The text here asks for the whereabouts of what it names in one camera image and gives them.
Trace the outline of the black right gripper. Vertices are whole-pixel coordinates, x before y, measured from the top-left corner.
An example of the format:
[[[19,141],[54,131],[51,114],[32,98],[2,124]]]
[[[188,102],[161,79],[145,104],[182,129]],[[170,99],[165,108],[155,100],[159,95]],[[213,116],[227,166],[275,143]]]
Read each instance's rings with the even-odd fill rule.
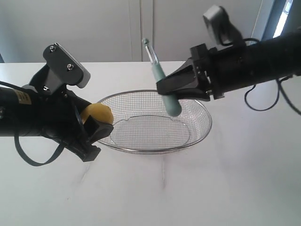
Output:
[[[218,83],[217,62],[225,50],[216,47],[208,49],[206,44],[190,48],[191,58],[176,71],[167,76],[165,84],[178,100],[191,99],[209,102],[224,98]]]

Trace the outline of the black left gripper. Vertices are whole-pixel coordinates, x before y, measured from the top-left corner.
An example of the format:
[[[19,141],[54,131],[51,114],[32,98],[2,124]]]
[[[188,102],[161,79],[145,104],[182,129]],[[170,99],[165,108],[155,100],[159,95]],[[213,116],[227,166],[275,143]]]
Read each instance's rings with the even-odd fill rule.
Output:
[[[34,126],[40,135],[58,143],[58,147],[47,160],[53,162],[67,149],[83,162],[94,161],[101,149],[94,145],[108,137],[113,126],[89,116],[82,123],[80,113],[92,103],[78,97],[70,90],[50,96],[31,91],[34,110]]]

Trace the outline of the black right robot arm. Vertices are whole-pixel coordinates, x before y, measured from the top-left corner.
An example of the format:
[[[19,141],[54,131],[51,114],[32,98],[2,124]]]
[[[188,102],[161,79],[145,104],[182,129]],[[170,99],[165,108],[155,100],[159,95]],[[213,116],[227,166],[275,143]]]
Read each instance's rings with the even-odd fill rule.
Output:
[[[201,44],[190,52],[191,57],[180,68],[157,82],[160,95],[208,102],[230,91],[301,74],[299,30],[222,50]]]

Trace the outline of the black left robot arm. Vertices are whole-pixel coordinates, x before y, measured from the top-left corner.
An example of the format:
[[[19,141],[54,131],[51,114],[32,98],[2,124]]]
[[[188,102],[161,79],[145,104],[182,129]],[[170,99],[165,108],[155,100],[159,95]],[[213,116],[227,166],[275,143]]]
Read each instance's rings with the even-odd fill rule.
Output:
[[[58,143],[53,155],[44,164],[56,160],[64,149],[83,162],[96,159],[101,149],[94,143],[113,131],[111,109],[90,103],[62,86],[54,94],[1,82],[0,135],[13,137],[20,157],[28,164],[43,164],[31,159],[20,144],[20,137],[44,137]]]

